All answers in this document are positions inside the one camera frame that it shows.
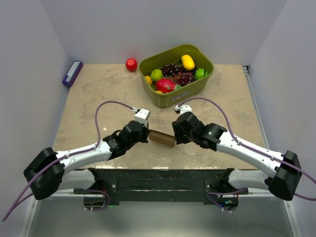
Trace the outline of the brown cardboard paper box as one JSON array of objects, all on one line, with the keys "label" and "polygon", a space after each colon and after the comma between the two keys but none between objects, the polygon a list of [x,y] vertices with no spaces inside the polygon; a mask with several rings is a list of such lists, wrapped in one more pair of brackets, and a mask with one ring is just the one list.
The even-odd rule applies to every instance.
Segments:
[{"label": "brown cardboard paper box", "polygon": [[174,147],[175,137],[163,132],[156,130],[151,130],[149,134],[149,139],[153,142],[157,142],[169,147]]}]

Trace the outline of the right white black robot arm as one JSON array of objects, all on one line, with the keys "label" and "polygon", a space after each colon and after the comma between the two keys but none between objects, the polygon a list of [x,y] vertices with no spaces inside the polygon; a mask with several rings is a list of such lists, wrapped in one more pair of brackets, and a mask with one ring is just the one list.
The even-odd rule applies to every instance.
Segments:
[{"label": "right white black robot arm", "polygon": [[177,144],[193,142],[203,149],[234,156],[257,169],[233,170],[220,181],[220,189],[226,194],[243,188],[268,190],[279,199],[293,199],[302,177],[296,153],[267,150],[245,141],[226,128],[215,123],[203,124],[192,112],[181,114],[172,122]]}]

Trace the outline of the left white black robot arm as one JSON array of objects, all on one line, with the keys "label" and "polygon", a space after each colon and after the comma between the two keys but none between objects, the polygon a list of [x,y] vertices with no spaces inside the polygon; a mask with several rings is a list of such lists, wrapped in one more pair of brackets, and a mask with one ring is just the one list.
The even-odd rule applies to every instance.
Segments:
[{"label": "left white black robot arm", "polygon": [[59,152],[51,147],[43,149],[23,171],[35,199],[42,200],[54,194],[62,178],[71,171],[121,157],[136,143],[147,143],[148,126],[148,122],[132,120],[122,130],[103,138],[99,144]]}]

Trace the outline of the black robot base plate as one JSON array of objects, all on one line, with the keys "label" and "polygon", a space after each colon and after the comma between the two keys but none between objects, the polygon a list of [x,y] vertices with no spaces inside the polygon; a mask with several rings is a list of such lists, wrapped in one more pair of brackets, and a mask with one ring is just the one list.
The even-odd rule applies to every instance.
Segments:
[{"label": "black robot base plate", "polygon": [[87,188],[76,188],[76,195],[86,195],[84,205],[97,207],[101,198],[89,197],[96,191],[110,196],[111,205],[123,201],[202,202],[230,211],[238,206],[238,195],[228,183],[233,169],[95,169]]}]

